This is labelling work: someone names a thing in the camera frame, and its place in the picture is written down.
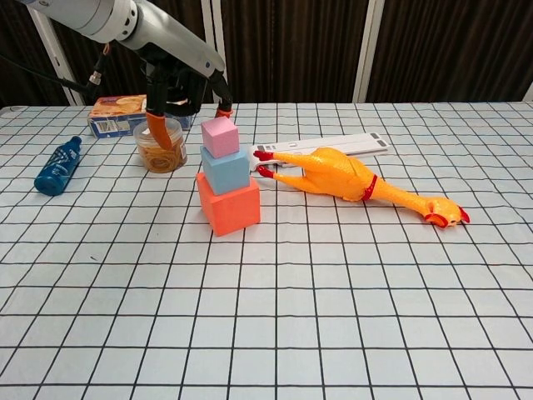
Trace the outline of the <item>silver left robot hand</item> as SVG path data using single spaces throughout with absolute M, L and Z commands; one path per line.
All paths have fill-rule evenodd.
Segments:
M 232 112 L 232 95 L 223 76 L 225 64 L 212 47 L 148 1 L 133 1 L 137 19 L 121 44 L 145 63 L 146 118 L 161 148 L 172 148 L 165 115 L 186 116 L 202 105 L 206 86 L 220 98 L 217 116 Z

